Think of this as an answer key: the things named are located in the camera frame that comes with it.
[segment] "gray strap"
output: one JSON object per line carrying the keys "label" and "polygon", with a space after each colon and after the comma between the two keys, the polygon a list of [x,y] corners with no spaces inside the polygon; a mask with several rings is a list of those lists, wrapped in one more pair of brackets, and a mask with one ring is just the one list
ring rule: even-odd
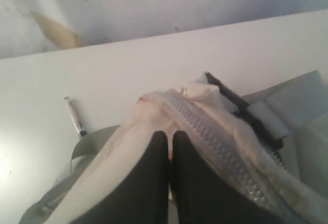
{"label": "gray strap", "polygon": [[281,139],[326,113],[328,92],[318,71],[313,71],[250,105],[249,111],[276,139]]}

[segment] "wall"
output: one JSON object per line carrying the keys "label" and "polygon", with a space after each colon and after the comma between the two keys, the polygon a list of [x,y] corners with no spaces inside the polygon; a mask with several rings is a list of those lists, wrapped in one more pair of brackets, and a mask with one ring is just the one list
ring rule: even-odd
{"label": "wall", "polygon": [[0,57],[325,8],[328,0],[0,0]]}

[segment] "marker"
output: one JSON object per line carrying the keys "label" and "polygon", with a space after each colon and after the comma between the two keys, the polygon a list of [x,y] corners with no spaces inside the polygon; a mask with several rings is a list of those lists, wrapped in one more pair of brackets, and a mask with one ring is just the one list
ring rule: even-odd
{"label": "marker", "polygon": [[72,107],[71,100],[69,97],[64,97],[64,101],[66,103],[66,107],[68,110],[68,114],[74,124],[75,130],[77,131],[77,135],[79,139],[82,139],[84,136],[87,135],[85,128],[83,127],[81,121],[78,119],[75,110]]}

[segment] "white wall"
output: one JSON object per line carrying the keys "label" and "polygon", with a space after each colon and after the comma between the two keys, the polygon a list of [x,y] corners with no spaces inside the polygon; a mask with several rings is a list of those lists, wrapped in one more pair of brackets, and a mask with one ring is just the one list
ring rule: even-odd
{"label": "white wall", "polygon": [[[40,30],[32,17],[15,15],[20,24],[19,30],[9,24],[8,11],[1,6],[4,3],[40,12],[69,27],[80,37],[81,45],[328,8],[328,0],[0,0],[0,46],[5,45],[7,38],[12,39],[10,44],[6,44],[9,45],[6,49],[0,48],[0,57],[56,48],[49,46],[45,37],[41,40],[42,35],[36,37]],[[30,39],[30,47],[26,47],[26,38]]]}

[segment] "white surface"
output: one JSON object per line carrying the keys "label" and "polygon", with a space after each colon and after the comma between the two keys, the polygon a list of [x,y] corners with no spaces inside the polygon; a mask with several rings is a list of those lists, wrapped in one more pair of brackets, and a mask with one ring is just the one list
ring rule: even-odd
{"label": "white surface", "polygon": [[249,94],[319,69],[328,82],[328,10],[0,60],[0,223],[17,223],[88,131],[118,124],[145,92],[211,71]]}
{"label": "white surface", "polygon": [[326,9],[328,0],[0,0],[1,34],[12,38],[0,56],[53,50],[40,41],[42,35],[37,37],[31,17],[12,15],[22,7],[71,28],[83,45],[93,45]]}

